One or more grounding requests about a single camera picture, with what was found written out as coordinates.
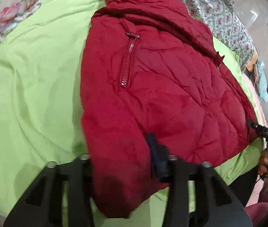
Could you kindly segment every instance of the red jacket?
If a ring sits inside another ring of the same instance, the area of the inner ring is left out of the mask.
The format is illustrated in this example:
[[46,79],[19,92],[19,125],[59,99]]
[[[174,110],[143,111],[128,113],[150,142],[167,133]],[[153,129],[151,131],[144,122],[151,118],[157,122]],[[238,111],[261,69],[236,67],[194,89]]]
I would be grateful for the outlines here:
[[218,166],[256,138],[246,126],[256,116],[183,3],[105,1],[82,59],[82,125],[94,201],[108,217],[128,217],[166,187],[151,179],[146,132],[187,162]]

